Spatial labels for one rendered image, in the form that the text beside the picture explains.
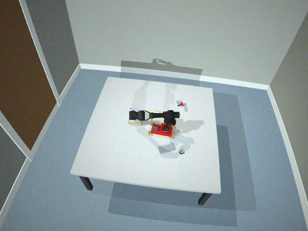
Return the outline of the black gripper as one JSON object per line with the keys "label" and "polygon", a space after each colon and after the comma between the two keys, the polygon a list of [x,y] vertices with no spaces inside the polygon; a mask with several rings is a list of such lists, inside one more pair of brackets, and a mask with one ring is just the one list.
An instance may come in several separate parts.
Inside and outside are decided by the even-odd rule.
{"label": "black gripper", "polygon": [[168,126],[169,122],[170,122],[170,120],[164,119],[164,123],[166,125],[163,125],[162,130],[169,131],[169,126]]}

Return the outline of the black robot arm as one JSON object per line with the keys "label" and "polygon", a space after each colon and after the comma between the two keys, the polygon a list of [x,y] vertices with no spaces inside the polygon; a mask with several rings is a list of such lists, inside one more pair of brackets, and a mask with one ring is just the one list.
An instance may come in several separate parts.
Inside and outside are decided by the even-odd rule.
{"label": "black robot arm", "polygon": [[[148,111],[146,111],[148,112]],[[176,120],[175,118],[180,118],[180,112],[174,112],[173,110],[168,110],[167,112],[163,112],[163,113],[149,113],[149,118],[164,118],[167,120],[170,120],[169,122],[169,126],[170,125],[175,125],[176,124]],[[145,120],[145,111],[139,111],[136,112],[134,110],[129,111],[129,120],[136,120],[138,119],[139,121],[147,121],[148,119]]]}

